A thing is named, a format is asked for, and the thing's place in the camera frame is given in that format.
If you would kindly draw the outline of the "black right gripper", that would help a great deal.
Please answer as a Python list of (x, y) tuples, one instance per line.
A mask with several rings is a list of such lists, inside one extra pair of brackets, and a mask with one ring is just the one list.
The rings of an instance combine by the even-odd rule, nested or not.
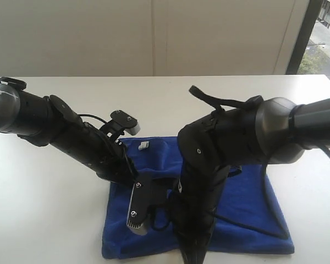
[(208, 175), (184, 164), (177, 187), (170, 194), (170, 220), (184, 263), (203, 263), (215, 226), (214, 213), (230, 167)]

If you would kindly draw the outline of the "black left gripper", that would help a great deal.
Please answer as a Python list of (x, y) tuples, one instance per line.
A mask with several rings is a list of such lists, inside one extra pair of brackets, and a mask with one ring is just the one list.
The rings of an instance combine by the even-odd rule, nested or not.
[(101, 179), (117, 184), (135, 182), (137, 172), (125, 145), (110, 140), (87, 122), (69, 125), (50, 144), (93, 170)]

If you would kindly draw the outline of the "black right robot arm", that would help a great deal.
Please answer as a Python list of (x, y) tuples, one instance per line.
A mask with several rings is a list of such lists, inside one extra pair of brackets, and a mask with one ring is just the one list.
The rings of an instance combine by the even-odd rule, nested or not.
[(330, 98), (295, 104), (255, 96), (245, 102), (201, 95), (213, 111), (183, 127), (177, 136), (183, 159), (171, 196), (173, 232), (185, 263), (203, 263), (216, 211), (234, 166), (289, 164), (305, 150), (330, 154)]

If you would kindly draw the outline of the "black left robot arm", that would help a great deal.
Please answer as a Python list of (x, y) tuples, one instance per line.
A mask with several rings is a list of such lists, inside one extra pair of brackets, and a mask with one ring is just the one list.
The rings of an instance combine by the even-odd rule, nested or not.
[(133, 186), (138, 173), (119, 137), (136, 135), (137, 119), (115, 110), (110, 121), (95, 128), (56, 95), (39, 97), (25, 89), (24, 81), (0, 78), (0, 133), (15, 134), (37, 147), (52, 145), (99, 178)]

